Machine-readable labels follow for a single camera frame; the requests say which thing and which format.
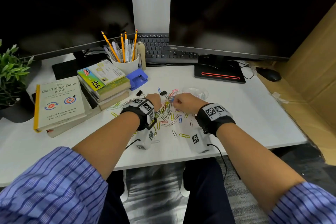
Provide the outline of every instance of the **forearm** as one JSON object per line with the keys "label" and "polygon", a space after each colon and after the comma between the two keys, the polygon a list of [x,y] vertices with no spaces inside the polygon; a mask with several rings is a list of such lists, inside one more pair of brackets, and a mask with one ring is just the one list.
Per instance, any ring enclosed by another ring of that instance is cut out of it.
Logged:
{"label": "forearm", "polygon": [[305,180],[285,162],[233,123],[216,133],[246,187],[265,212],[296,184]]}
{"label": "forearm", "polygon": [[133,112],[124,112],[73,147],[106,180],[140,124]]}

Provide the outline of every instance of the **black monitor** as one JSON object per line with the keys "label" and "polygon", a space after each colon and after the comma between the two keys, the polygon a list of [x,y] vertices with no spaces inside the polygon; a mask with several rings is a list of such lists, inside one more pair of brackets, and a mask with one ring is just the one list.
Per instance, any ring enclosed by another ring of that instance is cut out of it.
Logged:
{"label": "black monitor", "polygon": [[0,39],[35,60],[87,50],[135,32],[132,0],[1,0]]}
{"label": "black monitor", "polygon": [[336,0],[171,0],[171,49],[285,61]]}

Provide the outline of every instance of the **potted plant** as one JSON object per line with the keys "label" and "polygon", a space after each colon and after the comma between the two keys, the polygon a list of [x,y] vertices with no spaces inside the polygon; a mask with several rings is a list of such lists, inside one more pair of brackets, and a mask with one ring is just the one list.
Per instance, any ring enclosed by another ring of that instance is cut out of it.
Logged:
{"label": "potted plant", "polygon": [[0,117],[21,123],[34,116],[34,104],[26,91],[25,77],[33,61],[19,59],[14,55],[16,45],[0,54]]}

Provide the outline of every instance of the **blue striped shirt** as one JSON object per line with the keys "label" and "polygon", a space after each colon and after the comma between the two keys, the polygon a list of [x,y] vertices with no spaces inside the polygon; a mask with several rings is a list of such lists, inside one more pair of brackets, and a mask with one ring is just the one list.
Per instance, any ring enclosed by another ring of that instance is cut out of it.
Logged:
{"label": "blue striped shirt", "polygon": [[[97,223],[107,182],[80,154],[58,147],[0,193],[0,223]],[[302,183],[283,195],[271,223],[336,223],[336,198]]]}

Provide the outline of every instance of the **clear plastic container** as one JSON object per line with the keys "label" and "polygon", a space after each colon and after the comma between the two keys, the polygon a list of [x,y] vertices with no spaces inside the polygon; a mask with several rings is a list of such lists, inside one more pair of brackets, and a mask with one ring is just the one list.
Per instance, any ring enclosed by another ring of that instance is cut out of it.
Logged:
{"label": "clear plastic container", "polygon": [[194,95],[195,97],[198,97],[202,100],[206,100],[209,96],[209,93],[206,89],[200,88],[200,87],[184,87],[182,89],[183,93],[190,93]]}

